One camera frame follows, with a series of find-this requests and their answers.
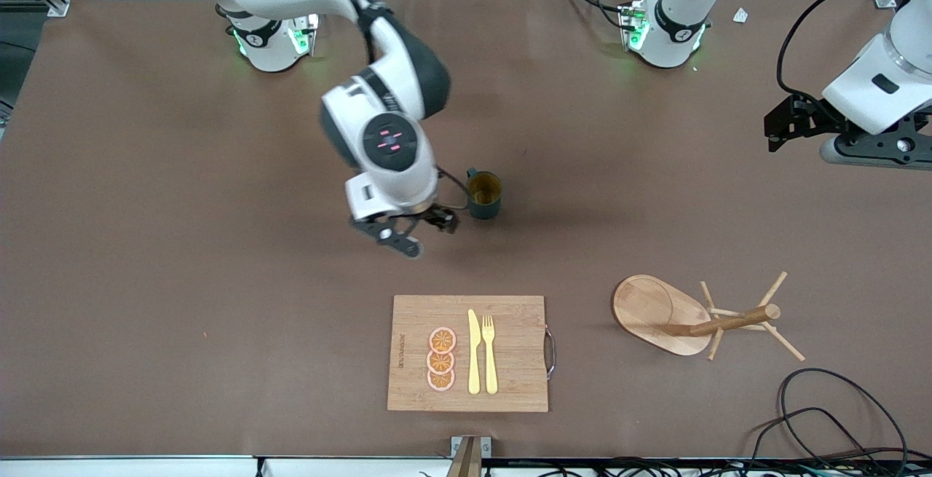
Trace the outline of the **teal cup yellow inside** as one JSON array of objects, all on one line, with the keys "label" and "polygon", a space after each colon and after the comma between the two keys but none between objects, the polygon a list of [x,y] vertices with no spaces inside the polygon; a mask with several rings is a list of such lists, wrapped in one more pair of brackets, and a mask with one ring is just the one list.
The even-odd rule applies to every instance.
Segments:
[{"label": "teal cup yellow inside", "polygon": [[476,219],[493,219],[502,208],[502,179],[487,170],[467,170],[468,210]]}]

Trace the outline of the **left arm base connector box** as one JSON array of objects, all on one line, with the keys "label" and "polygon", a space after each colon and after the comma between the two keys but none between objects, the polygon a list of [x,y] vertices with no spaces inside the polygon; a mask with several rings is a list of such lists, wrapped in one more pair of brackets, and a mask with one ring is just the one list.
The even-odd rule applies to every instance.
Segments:
[{"label": "left arm base connector box", "polygon": [[626,52],[639,52],[649,33],[647,0],[635,0],[617,7],[620,38]]}]

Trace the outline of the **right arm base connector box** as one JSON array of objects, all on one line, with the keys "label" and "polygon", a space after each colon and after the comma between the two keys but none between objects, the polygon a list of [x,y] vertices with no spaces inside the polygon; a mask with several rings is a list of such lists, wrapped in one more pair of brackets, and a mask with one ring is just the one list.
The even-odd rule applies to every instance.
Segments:
[{"label": "right arm base connector box", "polygon": [[319,15],[304,15],[288,21],[288,30],[299,57],[313,56],[318,29]]}]

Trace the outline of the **wooden cup rack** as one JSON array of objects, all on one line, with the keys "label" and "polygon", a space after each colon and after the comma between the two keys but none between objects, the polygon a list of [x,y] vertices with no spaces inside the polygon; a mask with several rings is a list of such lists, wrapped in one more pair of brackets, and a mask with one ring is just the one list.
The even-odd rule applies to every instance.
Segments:
[{"label": "wooden cup rack", "polygon": [[640,341],[679,357],[705,354],[716,360],[727,332],[766,334],[799,362],[806,357],[776,328],[781,308],[773,297],[786,281],[778,277],[759,302],[745,311],[733,311],[715,302],[708,283],[700,282],[701,300],[652,275],[633,275],[620,281],[612,294],[612,314],[620,327]]}]

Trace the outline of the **yellow plastic knife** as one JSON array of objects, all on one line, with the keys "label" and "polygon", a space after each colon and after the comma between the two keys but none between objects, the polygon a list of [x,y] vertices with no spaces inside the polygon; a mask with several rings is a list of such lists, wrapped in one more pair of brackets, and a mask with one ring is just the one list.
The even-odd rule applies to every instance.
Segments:
[{"label": "yellow plastic knife", "polygon": [[481,326],[478,322],[478,317],[473,311],[473,309],[468,310],[468,321],[469,321],[469,354],[470,354],[470,366],[468,374],[468,391],[469,394],[475,396],[481,391],[481,379],[480,379],[480,370],[478,364],[478,348],[482,342],[481,336]]}]

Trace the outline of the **yellow plastic fork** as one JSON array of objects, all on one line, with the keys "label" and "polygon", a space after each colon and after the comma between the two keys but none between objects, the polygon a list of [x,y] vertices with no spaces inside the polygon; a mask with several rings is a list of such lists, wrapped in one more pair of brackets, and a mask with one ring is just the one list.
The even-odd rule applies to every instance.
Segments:
[{"label": "yellow plastic fork", "polygon": [[499,391],[498,371],[494,355],[495,327],[493,315],[481,318],[481,335],[485,344],[486,393],[493,395]]}]

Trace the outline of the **wooden cutting board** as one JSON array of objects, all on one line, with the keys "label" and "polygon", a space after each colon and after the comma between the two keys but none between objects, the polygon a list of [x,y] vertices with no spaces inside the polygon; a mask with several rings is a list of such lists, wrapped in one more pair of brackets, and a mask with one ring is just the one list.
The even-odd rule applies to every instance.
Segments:
[{"label": "wooden cutting board", "polygon": [[[478,348],[481,391],[468,391],[470,335],[468,310],[493,315],[494,355],[499,391],[486,393],[483,340]],[[426,381],[428,337],[446,326],[457,335],[456,380],[437,392]],[[397,295],[392,308],[392,353],[387,375],[390,411],[425,413],[545,413],[549,409],[545,360],[545,298],[542,296]]]}]

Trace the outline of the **brown table cover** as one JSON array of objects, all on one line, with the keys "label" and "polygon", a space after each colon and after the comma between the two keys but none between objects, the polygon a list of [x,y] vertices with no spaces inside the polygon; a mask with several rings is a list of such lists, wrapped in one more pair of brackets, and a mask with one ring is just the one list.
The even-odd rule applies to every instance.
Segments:
[{"label": "brown table cover", "polygon": [[[782,271],[778,330],[932,454],[932,173],[767,151],[812,1],[719,0],[692,65],[655,70],[577,0],[390,0],[452,75],[438,161],[504,184],[493,221],[419,226],[420,259],[350,227],[317,124],[366,61],[352,23],[264,74],[213,3],[73,3],[0,142],[0,454],[746,456],[801,363],[758,332],[663,353],[610,295],[648,274],[742,310]],[[400,294],[545,297],[549,411],[387,410]]]}]

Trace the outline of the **aluminium post with bracket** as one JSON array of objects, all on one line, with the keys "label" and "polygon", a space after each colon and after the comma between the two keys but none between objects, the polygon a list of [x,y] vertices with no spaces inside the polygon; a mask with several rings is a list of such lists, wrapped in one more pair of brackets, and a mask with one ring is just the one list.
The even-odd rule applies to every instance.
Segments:
[{"label": "aluminium post with bracket", "polygon": [[483,463],[492,456],[490,436],[454,436],[450,438],[451,464],[446,477],[486,477]]}]

